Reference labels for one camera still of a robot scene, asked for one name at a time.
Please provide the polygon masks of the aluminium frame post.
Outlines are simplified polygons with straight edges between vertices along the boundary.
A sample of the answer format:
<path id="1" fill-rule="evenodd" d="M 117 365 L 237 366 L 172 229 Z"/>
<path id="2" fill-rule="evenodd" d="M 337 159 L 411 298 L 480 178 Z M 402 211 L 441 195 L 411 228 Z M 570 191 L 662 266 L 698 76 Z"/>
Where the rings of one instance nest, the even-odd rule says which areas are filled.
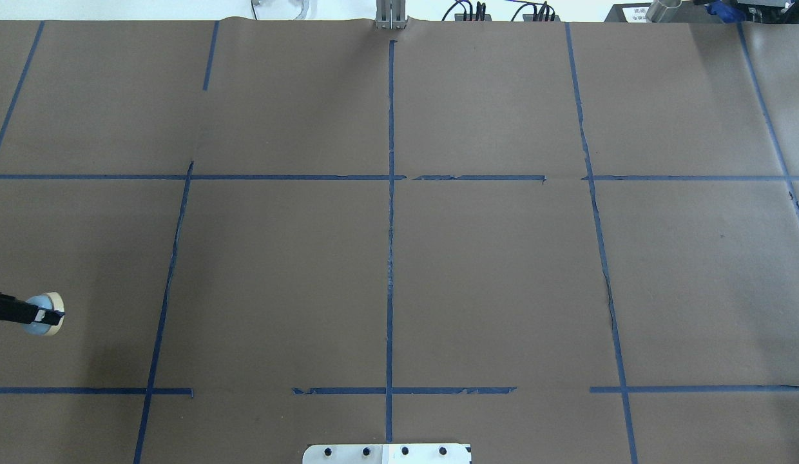
<path id="1" fill-rule="evenodd" d="M 403 30 L 408 24 L 406 0 L 376 0 L 377 30 Z"/>

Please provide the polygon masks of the metal cylinder weight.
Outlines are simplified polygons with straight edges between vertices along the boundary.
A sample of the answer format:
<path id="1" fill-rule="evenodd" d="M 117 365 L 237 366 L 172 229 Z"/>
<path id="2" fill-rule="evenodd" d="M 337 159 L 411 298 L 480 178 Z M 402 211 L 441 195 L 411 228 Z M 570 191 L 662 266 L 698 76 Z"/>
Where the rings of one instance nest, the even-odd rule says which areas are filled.
<path id="1" fill-rule="evenodd" d="M 654 0 L 645 12 L 647 23 L 670 23 L 677 15 L 681 0 Z"/>

